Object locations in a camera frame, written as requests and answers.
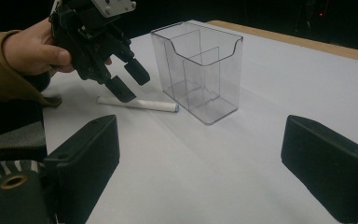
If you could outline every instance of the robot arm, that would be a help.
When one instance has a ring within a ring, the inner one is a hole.
[[[104,61],[114,54],[139,85],[150,80],[134,58],[131,41],[114,25],[120,14],[135,8],[131,0],[58,0],[49,19],[57,45],[69,50],[80,77],[104,84],[125,103],[136,96],[118,76],[111,78]]]

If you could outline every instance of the white table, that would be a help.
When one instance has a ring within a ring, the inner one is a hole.
[[[97,96],[109,90],[76,73],[52,79],[44,94],[60,95],[63,103],[44,110],[48,151],[90,120],[117,116],[120,164],[88,223],[337,223],[280,154],[289,114],[315,119],[358,144],[358,61],[229,32],[244,37],[240,108],[212,126],[184,109],[98,105]],[[150,82],[139,87],[115,58],[109,70],[139,99],[170,102],[150,35],[134,38],[131,49]]]

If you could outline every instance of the human hand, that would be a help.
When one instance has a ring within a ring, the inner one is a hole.
[[[69,73],[74,71],[68,50],[54,46],[51,23],[48,19],[9,36],[2,51],[7,63],[24,75],[40,75],[51,69]]]

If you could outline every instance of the white pen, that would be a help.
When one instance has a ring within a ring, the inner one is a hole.
[[[131,100],[128,103],[123,103],[118,100],[116,97],[111,96],[98,96],[97,103],[105,105],[122,105],[129,107],[136,107],[142,109],[151,109],[167,112],[177,112],[179,110],[179,104],[177,103],[168,103],[168,102],[159,102],[159,101],[146,101],[146,100]]]

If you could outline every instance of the transparent pen holder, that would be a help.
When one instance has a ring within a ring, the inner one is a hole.
[[[151,32],[163,91],[205,124],[238,109],[242,36],[190,22]]]

